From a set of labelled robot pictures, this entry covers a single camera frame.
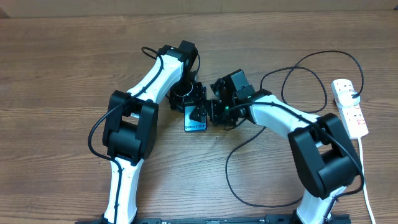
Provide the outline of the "blue Galaxy smartphone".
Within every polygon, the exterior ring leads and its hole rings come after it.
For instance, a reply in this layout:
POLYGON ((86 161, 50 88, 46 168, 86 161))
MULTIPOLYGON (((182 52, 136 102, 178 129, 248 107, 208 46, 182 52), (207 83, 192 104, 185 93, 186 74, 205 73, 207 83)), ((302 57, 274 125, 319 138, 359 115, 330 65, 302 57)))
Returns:
POLYGON ((187 106, 184 109, 184 131, 197 132, 207 129, 207 120, 204 116, 195 114, 196 106, 187 106))

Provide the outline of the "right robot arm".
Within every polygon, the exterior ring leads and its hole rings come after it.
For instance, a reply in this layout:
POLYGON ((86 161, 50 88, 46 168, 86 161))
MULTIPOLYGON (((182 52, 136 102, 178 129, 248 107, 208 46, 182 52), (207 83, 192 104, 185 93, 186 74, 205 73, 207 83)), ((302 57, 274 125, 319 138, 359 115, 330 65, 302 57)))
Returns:
POLYGON ((236 124, 239 118, 269 128, 288 139, 296 170, 305 188, 290 215, 266 215, 266 223, 351 223, 349 215, 334 215, 339 198, 356 177, 364 179, 360 158, 339 117, 299 111, 271 92, 256 91, 237 70, 211 86, 216 99, 209 103, 215 125, 236 124))

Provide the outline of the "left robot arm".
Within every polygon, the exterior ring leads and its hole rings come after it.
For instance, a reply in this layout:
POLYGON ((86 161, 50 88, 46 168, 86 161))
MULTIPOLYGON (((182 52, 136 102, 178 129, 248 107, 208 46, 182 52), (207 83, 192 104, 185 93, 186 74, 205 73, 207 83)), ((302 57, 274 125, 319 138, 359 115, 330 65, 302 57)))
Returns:
POLYGON ((133 223, 137 215, 136 195, 144 161, 157 137, 159 105, 168 96, 172 110, 184 114, 186 131, 207 128, 205 87, 192 69, 200 56, 195 44, 186 40, 178 47, 156 50, 149 73, 127 92, 115 91, 104 117, 103 145, 111 159, 111 188, 108 207, 100 223, 133 223))

